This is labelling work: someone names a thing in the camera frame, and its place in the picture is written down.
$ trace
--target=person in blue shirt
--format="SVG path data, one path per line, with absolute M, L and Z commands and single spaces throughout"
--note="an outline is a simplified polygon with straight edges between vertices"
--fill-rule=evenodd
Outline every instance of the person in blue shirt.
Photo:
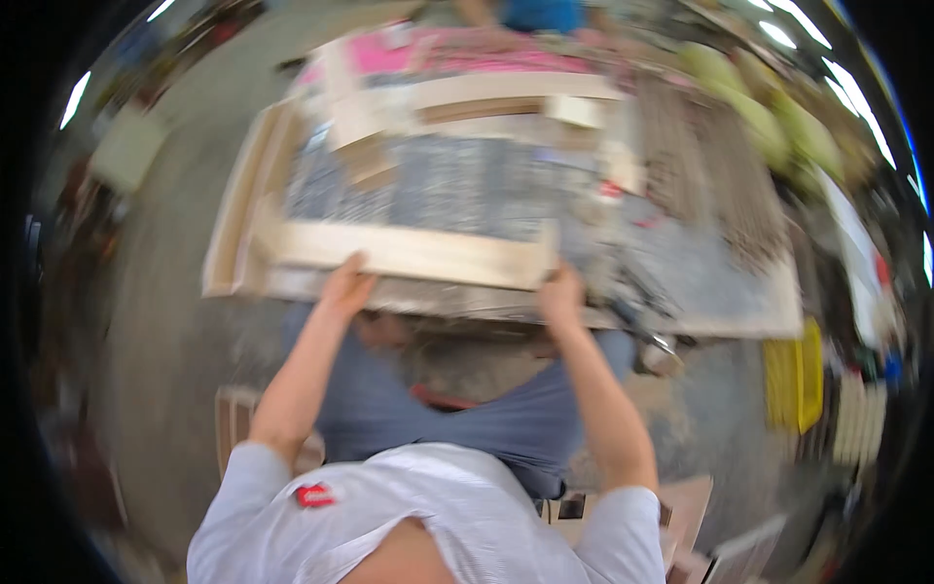
M 557 31 L 608 49 L 614 47 L 618 31 L 603 6 L 593 0 L 456 0 L 456 5 L 467 24 L 487 28 L 490 42 L 503 50 L 517 43 L 510 30 Z

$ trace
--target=blue jeans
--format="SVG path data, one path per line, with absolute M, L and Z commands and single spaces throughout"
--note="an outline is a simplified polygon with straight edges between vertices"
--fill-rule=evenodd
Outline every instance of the blue jeans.
M 294 305 L 283 324 L 291 350 L 311 312 Z M 632 339 L 595 334 L 616 377 L 629 374 Z M 513 471 L 532 498 L 562 495 L 568 462 L 584 442 L 577 400 L 561 359 L 503 397 L 442 413 L 409 394 L 393 364 L 367 351 L 353 330 L 337 352 L 316 428 L 330 463 L 363 461 L 414 442 L 447 442 L 492 454 Z

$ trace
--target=red logo patch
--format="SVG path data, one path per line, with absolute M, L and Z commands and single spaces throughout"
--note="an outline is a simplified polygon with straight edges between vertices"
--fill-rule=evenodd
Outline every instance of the red logo patch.
M 299 487 L 295 490 L 295 500 L 302 507 L 324 507 L 337 503 L 331 489 L 324 483 Z

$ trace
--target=metal tool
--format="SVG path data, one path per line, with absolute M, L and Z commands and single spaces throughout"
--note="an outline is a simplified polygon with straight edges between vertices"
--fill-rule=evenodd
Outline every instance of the metal tool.
M 666 319 L 673 319 L 675 314 L 681 312 L 681 307 L 661 287 L 648 271 L 633 260 L 625 249 L 620 249 L 616 255 L 619 268 L 626 281 L 635 287 L 642 296 L 643 304 Z
M 612 310 L 620 320 L 626 323 L 626 326 L 629 327 L 633 336 L 658 347 L 669 355 L 674 355 L 674 349 L 668 345 L 665 339 L 652 333 L 642 325 L 639 318 L 639 311 L 632 307 L 630 303 L 619 296 L 613 296 L 607 299 L 606 307 Z

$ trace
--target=bare forearm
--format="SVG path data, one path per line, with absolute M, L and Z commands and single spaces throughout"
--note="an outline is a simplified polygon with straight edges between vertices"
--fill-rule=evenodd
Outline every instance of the bare forearm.
M 568 369 L 587 443 L 603 472 L 603 490 L 641 485 L 658 489 L 652 440 L 593 335 L 580 325 L 555 334 Z
M 619 24 L 613 20 L 604 7 L 586 7 L 587 24 L 607 36 L 619 33 Z
M 250 426 L 249 439 L 295 463 L 303 442 L 314 430 L 334 357 L 347 322 L 318 305 L 285 364 L 273 377 Z
M 496 26 L 499 21 L 487 0 L 456 0 L 460 17 L 471 26 Z

